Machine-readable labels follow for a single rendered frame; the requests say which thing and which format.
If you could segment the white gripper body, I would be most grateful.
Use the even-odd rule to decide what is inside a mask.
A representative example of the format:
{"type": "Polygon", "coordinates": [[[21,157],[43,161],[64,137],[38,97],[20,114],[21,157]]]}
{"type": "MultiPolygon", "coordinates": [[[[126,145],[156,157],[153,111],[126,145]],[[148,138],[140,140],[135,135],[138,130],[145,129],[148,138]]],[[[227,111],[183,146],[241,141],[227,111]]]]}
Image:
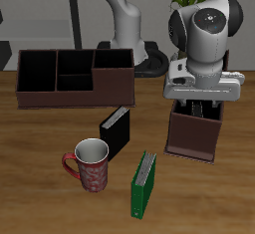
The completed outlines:
{"type": "Polygon", "coordinates": [[[197,89],[194,86],[173,84],[165,76],[163,96],[175,100],[230,101],[240,98],[245,76],[239,72],[223,72],[219,83],[211,89],[197,89]]]}

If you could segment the dark brown desk caddy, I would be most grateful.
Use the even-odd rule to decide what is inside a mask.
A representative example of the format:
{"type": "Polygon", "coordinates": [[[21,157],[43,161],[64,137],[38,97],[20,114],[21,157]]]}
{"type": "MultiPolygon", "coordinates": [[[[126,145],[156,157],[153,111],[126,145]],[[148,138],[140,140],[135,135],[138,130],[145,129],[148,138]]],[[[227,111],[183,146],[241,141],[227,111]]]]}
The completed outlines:
{"type": "Polygon", "coordinates": [[[20,109],[132,107],[132,50],[21,50],[16,96],[20,109]]]}
{"type": "Polygon", "coordinates": [[[213,164],[224,113],[224,102],[175,100],[169,116],[164,154],[213,164]]]}

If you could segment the black book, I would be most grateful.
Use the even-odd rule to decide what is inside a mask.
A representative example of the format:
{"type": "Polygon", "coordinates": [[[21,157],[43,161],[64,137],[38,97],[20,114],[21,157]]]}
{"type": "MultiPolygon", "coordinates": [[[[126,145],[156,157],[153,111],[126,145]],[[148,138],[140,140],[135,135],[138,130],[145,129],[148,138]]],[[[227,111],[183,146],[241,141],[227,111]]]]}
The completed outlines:
{"type": "Polygon", "coordinates": [[[129,142],[129,109],[119,107],[100,124],[100,137],[109,146],[112,160],[129,142]]]}

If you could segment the green book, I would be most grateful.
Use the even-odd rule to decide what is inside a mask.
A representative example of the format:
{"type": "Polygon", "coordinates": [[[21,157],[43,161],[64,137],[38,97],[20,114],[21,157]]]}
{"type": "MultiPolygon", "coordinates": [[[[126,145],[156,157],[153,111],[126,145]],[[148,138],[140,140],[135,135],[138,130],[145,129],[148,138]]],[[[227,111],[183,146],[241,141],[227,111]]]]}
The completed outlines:
{"type": "Polygon", "coordinates": [[[143,152],[131,181],[130,216],[141,219],[154,187],[156,154],[143,152]]]}

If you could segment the red patterned mug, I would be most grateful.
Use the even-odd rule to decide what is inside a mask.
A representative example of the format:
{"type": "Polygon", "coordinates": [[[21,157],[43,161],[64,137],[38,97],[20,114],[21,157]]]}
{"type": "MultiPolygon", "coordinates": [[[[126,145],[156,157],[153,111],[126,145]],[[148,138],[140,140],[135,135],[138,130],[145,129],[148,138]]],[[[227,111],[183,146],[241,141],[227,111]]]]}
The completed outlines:
{"type": "Polygon", "coordinates": [[[108,183],[109,146],[101,139],[87,138],[80,141],[73,153],[65,153],[62,158],[63,167],[72,176],[78,178],[85,190],[100,192],[108,183]],[[79,171],[75,171],[67,164],[73,159],[79,171]]]}

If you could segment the dark grey block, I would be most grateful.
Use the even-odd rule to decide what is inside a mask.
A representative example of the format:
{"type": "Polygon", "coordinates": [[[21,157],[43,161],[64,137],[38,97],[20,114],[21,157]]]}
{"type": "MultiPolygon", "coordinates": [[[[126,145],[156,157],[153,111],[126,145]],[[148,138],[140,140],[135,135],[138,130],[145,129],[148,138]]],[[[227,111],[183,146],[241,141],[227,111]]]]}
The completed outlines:
{"type": "Polygon", "coordinates": [[[0,71],[3,71],[12,56],[9,41],[0,41],[0,71]]]}

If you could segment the flat black base plate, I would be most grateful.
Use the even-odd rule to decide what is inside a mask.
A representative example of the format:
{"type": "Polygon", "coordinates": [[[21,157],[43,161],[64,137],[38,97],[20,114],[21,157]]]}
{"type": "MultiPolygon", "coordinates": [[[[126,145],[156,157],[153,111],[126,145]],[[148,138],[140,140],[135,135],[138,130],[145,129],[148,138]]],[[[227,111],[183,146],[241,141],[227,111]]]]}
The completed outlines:
{"type": "MultiPolygon", "coordinates": [[[[111,50],[109,41],[98,44],[95,54],[95,68],[132,68],[131,50],[111,50]]],[[[136,78],[161,77],[168,70],[167,56],[158,49],[157,43],[145,41],[145,51],[148,58],[134,66],[136,78]]]]}

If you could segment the black upright post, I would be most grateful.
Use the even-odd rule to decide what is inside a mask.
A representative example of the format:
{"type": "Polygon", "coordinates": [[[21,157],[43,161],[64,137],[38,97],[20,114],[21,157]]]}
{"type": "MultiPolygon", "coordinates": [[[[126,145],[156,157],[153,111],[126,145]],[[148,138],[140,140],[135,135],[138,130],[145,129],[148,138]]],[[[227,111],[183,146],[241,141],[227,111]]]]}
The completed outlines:
{"type": "Polygon", "coordinates": [[[80,28],[78,0],[69,0],[69,3],[70,3],[75,49],[81,50],[82,49],[82,37],[81,37],[81,28],[80,28]]]}

